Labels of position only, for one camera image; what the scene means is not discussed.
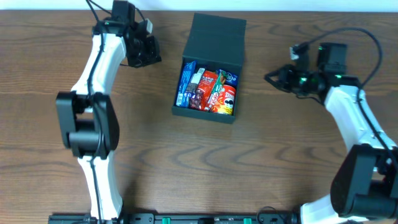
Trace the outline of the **blue snack bar wrapper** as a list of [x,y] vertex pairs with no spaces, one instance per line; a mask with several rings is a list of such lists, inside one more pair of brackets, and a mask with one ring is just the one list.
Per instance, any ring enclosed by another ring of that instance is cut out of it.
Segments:
[[178,84],[177,99],[175,105],[182,108],[188,107],[188,96],[186,95],[187,86],[190,83],[191,77],[195,72],[197,61],[186,63],[183,66],[180,81]]

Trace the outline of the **blue Eclipse mint tin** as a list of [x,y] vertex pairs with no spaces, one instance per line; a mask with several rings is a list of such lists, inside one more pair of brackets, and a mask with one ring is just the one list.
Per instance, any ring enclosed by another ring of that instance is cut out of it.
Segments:
[[225,85],[233,86],[234,88],[237,86],[238,76],[236,74],[224,71],[222,69],[218,69],[216,71],[216,74],[218,74],[218,75],[222,74],[222,76],[225,79],[225,81],[224,81]]

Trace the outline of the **dark blue chocolate bar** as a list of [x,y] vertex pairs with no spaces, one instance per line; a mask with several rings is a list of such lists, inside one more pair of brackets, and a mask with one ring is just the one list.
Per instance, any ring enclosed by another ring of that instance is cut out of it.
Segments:
[[193,98],[195,96],[195,90],[197,89],[197,86],[205,71],[206,71],[205,68],[199,68],[198,71],[193,74],[190,83],[188,84],[187,89],[185,91],[185,96],[189,98]]

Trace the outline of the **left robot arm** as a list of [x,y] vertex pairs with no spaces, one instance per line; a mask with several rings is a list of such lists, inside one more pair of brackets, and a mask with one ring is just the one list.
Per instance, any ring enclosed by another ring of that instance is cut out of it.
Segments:
[[161,62],[159,43],[148,18],[129,1],[114,1],[108,17],[92,28],[92,49],[80,79],[58,93],[55,104],[64,146],[71,150],[90,193],[88,214],[53,214],[49,223],[139,223],[140,215],[124,210],[114,171],[119,123],[111,90],[124,60],[141,68]]

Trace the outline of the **black gift box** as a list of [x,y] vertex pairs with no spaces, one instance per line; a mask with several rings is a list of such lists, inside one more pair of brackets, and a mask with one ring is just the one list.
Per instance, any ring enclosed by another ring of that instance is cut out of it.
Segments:
[[246,21],[229,17],[195,13],[190,34],[182,54],[183,68],[196,61],[197,68],[214,72],[222,69],[237,76],[236,96],[244,63]]

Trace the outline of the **red KitKat bar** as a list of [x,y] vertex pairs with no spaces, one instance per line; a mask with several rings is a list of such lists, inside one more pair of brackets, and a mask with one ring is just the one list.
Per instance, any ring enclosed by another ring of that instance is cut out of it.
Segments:
[[226,81],[226,72],[224,70],[217,70],[216,74],[218,76],[215,85],[213,86],[213,89],[211,91],[211,94],[208,98],[208,101],[206,102],[205,105],[205,111],[210,111],[212,109],[212,107],[215,105],[216,100],[219,97],[219,93]]

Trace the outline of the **red Pringles can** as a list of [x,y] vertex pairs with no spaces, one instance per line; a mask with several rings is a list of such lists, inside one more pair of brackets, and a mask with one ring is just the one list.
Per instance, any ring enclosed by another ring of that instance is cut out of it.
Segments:
[[232,115],[235,95],[236,95],[235,87],[230,85],[224,85],[211,111],[213,113],[218,113],[218,114]]

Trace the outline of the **red Hacks candy bag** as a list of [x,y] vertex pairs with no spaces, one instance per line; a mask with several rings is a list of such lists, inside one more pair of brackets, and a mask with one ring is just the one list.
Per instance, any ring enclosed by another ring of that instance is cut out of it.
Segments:
[[206,70],[201,76],[198,83],[197,89],[195,90],[195,96],[190,98],[189,107],[191,109],[204,111],[207,100],[211,94],[211,91],[218,79],[218,75],[214,72]]

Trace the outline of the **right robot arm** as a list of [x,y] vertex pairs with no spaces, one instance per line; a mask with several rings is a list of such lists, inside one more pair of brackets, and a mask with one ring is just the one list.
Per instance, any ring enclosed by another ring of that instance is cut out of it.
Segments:
[[357,77],[346,74],[345,44],[324,42],[317,70],[309,68],[308,43],[290,48],[287,64],[265,75],[280,91],[316,95],[334,118],[347,156],[330,193],[300,206],[301,223],[355,223],[397,218],[397,144],[373,115]]

